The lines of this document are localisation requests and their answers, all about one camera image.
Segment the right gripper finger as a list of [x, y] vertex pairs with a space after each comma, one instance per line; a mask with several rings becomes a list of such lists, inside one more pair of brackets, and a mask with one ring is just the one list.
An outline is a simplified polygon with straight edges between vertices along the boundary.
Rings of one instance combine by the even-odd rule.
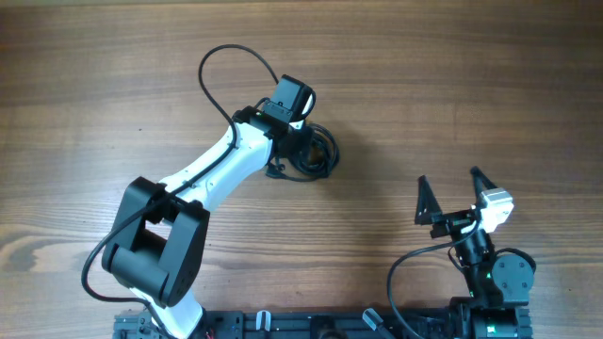
[[434, 196], [432, 188], [426, 175], [417, 179], [418, 195], [416, 204], [415, 224], [431, 225], [439, 222], [443, 212], [437, 199]]
[[496, 189], [497, 186], [477, 166], [474, 166], [470, 169], [470, 174], [476, 196], [476, 205], [482, 206], [482, 194], [491, 189]]

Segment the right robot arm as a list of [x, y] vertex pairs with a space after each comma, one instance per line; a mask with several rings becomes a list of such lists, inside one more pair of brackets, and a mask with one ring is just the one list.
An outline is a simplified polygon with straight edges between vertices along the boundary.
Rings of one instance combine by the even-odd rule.
[[508, 338], [533, 336], [530, 290], [536, 263], [522, 250], [496, 249], [491, 233], [507, 221], [513, 209], [512, 195], [495, 185], [477, 167], [470, 170], [476, 202], [468, 209], [442, 211], [425, 175], [418, 178], [415, 223], [430, 225], [431, 237], [450, 237], [455, 266], [469, 291], [455, 297], [446, 308], [446, 338]]

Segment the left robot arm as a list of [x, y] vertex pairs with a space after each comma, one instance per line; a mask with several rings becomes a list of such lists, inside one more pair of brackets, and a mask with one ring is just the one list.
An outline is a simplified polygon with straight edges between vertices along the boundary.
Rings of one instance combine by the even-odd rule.
[[161, 338], [189, 338], [204, 318], [194, 282], [210, 214], [248, 176], [280, 151], [293, 151], [317, 95], [283, 75], [271, 97], [229, 117], [208, 151], [158, 183], [137, 178], [124, 192], [102, 267], [135, 294]]

